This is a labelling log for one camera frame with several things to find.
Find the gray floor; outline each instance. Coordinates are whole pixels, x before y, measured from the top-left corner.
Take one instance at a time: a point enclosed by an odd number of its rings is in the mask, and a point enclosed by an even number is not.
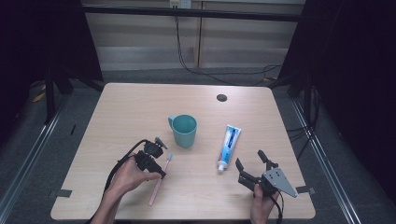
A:
[[[206,69],[210,72],[254,72],[261,69]],[[276,77],[277,71],[268,72],[268,77]],[[182,69],[105,72],[106,82],[143,82],[143,83],[180,83],[199,85],[229,85],[209,76],[194,75]],[[257,83],[262,79],[258,75],[218,75],[216,78],[226,80],[234,85]],[[266,86],[270,80],[265,80],[258,86]],[[49,194],[60,189],[68,168],[78,149],[79,142],[85,132],[92,112],[100,97],[100,92],[94,91],[84,84],[74,81],[75,90],[70,96],[58,95],[57,102],[65,99],[64,110],[54,128],[42,153],[38,156],[34,169],[24,183],[21,194],[12,207],[5,223],[56,223],[52,220],[50,210],[55,199]],[[287,95],[288,87],[278,87],[273,90],[280,114],[287,130],[300,128],[292,100]],[[31,89],[30,99],[16,125],[11,138],[0,148],[0,195],[4,197],[14,176],[17,175],[31,150],[35,140],[43,129],[46,116],[45,99],[32,103],[39,88]],[[289,132],[290,137],[298,132]],[[396,223],[396,208],[386,194],[375,182],[373,177],[361,166],[349,149],[346,142],[339,137],[330,115],[324,106],[319,110],[316,134],[323,145],[328,160],[337,173],[351,202],[355,206],[361,223]],[[297,155],[303,148],[307,137],[294,140],[292,146]],[[308,144],[299,160],[304,180],[308,187],[314,188],[312,201],[316,216],[310,220],[284,220],[283,223],[348,223],[339,203],[334,196],[325,174],[318,162],[312,147]],[[70,221],[62,223],[83,223]]]

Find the human hand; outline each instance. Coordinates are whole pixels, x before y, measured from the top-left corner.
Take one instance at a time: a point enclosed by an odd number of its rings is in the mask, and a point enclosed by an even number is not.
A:
[[[263,197],[262,188],[258,184],[254,185],[254,194],[256,197],[250,210],[250,221],[252,224],[265,224],[275,204],[269,197]],[[279,192],[272,196],[277,200]]]
[[[136,189],[141,183],[147,180],[160,179],[159,173],[146,173],[141,171],[134,159],[134,153],[116,172],[107,191],[116,192],[117,196],[122,197],[128,191]]]

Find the mug handle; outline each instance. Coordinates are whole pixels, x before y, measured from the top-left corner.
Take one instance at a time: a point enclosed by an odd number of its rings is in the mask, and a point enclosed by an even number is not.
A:
[[[173,120],[175,119],[175,117],[176,117],[176,116],[171,115],[171,116],[169,116],[169,118],[168,118],[169,126],[171,126],[171,128],[172,128],[172,122],[173,122]]]

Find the wall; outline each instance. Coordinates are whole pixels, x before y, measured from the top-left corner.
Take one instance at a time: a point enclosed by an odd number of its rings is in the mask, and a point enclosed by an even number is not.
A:
[[[193,1],[192,8],[261,13],[301,13],[304,2],[283,0]],[[169,1],[100,1],[83,4],[169,7]],[[102,70],[181,67],[175,18],[86,14]],[[188,67],[262,67],[282,63],[296,22],[178,18],[182,57]]]

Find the wall outlet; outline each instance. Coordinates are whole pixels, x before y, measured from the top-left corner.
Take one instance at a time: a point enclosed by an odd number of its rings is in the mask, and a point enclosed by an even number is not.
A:
[[[180,8],[191,9],[191,0],[180,0]]]
[[[169,0],[170,8],[180,8],[180,0]]]

